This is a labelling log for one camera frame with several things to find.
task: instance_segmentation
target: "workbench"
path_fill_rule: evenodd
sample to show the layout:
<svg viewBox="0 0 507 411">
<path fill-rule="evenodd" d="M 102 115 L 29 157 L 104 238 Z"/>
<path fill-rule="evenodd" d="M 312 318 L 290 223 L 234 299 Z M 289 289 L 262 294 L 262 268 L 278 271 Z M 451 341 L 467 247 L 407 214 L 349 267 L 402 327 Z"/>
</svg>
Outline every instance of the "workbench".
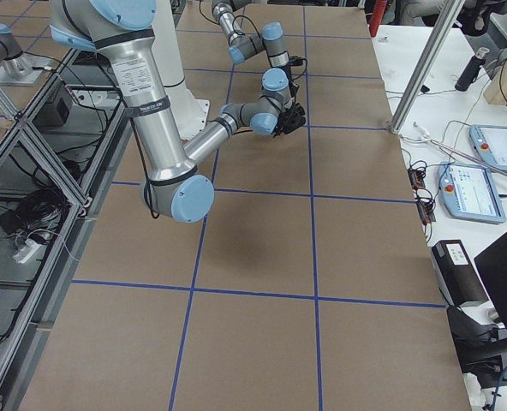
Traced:
<svg viewBox="0 0 507 411">
<path fill-rule="evenodd" d="M 195 224 L 151 219 L 130 144 L 20 410 L 469 410 L 363 12 L 243 13 L 308 59 L 306 127 L 206 160 Z M 233 66 L 196 2 L 177 36 L 210 118 L 257 99 L 266 58 Z"/>
</svg>

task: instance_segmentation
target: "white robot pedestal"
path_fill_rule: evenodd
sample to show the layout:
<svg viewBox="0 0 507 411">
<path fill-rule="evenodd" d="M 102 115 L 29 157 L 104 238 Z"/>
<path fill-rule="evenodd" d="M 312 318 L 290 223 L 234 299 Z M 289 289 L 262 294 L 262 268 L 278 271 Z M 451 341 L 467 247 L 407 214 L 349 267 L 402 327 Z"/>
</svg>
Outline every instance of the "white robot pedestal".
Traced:
<svg viewBox="0 0 507 411">
<path fill-rule="evenodd" d="M 206 125 L 210 101 L 194 98 L 187 88 L 168 0 L 157 0 L 157 14 L 152 29 L 156 36 L 152 54 L 164 83 L 164 90 L 170 98 L 179 135 L 183 140 L 190 140 Z"/>
</svg>

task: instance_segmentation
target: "black cylinder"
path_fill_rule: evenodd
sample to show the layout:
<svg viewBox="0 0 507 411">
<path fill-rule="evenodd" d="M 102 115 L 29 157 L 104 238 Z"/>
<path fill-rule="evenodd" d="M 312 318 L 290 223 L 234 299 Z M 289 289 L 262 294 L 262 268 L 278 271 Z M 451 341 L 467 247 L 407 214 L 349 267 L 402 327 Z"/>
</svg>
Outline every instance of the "black cylinder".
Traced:
<svg viewBox="0 0 507 411">
<path fill-rule="evenodd" d="M 457 80 L 456 90 L 466 92 L 467 89 L 476 81 L 480 67 L 486 62 L 486 55 L 489 50 L 485 47 L 480 47 L 476 54 L 472 56 L 467 64 L 467 67 L 462 71 L 461 76 Z"/>
</svg>

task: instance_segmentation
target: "black box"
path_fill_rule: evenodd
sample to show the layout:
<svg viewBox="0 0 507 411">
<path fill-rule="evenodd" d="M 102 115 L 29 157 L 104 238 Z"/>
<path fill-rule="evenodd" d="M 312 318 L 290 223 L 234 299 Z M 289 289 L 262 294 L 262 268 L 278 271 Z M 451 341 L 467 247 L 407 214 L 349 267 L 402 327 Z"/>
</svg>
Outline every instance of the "black box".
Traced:
<svg viewBox="0 0 507 411">
<path fill-rule="evenodd" d="M 440 289 L 449 303 L 458 307 L 476 307 L 488 301 L 461 240 L 437 242 L 432 247 L 432 260 Z"/>
</svg>

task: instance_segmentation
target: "sticker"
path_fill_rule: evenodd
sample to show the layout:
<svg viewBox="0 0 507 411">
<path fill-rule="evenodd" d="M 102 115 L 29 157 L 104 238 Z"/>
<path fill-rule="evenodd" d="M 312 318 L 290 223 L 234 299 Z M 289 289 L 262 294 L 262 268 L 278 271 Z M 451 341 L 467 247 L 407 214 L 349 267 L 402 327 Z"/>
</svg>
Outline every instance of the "sticker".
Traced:
<svg viewBox="0 0 507 411">
<path fill-rule="evenodd" d="M 118 86 L 126 97 L 154 90 L 151 70 L 144 58 L 113 64 Z"/>
<path fill-rule="evenodd" d="M 446 244 L 454 265 L 468 265 L 467 256 L 459 244 Z"/>
</svg>

